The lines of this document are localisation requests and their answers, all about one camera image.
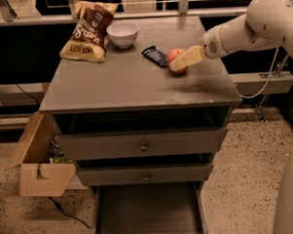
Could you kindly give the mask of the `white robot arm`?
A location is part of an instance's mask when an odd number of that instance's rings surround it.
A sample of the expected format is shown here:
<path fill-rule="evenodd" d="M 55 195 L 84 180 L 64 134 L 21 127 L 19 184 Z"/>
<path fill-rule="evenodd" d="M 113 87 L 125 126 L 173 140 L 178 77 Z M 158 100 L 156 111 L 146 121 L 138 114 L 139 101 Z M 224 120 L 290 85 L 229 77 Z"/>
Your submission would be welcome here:
<path fill-rule="evenodd" d="M 198 45 L 171 61 L 168 68 L 176 72 L 205 58 L 220 59 L 239 51 L 279 47 L 293 58 L 293 3 L 251 0 L 244 15 L 206 31 Z M 293 234 L 293 152 L 281 177 L 273 227 L 273 234 Z"/>

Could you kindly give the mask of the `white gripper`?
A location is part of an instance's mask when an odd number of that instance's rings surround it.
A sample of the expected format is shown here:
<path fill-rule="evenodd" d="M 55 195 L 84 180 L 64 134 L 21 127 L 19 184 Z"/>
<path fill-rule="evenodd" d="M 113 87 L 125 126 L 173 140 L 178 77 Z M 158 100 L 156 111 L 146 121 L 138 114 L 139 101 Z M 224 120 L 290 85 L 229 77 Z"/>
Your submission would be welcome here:
<path fill-rule="evenodd" d="M 199 46 L 190 47 L 169 65 L 170 70 L 179 69 L 201 62 L 205 56 L 209 59 L 220 59 L 230 52 L 227 48 L 227 31 L 223 25 L 207 30 L 199 40 Z"/>

